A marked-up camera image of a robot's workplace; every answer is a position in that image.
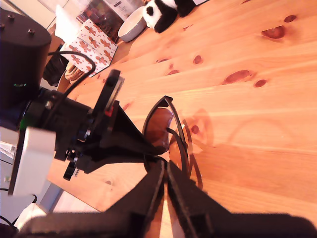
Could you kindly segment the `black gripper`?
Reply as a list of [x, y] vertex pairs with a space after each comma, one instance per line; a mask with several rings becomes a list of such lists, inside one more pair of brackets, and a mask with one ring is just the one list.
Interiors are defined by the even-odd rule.
[[107, 164], [157, 160], [155, 146], [115, 101], [123, 82], [120, 71], [111, 70], [94, 108], [68, 98], [61, 102], [54, 115], [55, 158], [69, 161], [64, 179], [70, 179], [76, 169], [89, 174]]

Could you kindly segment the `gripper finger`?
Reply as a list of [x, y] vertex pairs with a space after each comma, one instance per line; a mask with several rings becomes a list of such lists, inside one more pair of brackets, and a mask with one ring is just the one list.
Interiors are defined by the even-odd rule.
[[115, 231], [110, 238], [143, 238], [164, 196], [165, 162], [157, 162], [125, 196], [108, 208]]
[[230, 212], [200, 190], [173, 163], [167, 163], [168, 196], [187, 238], [214, 237], [213, 221]]

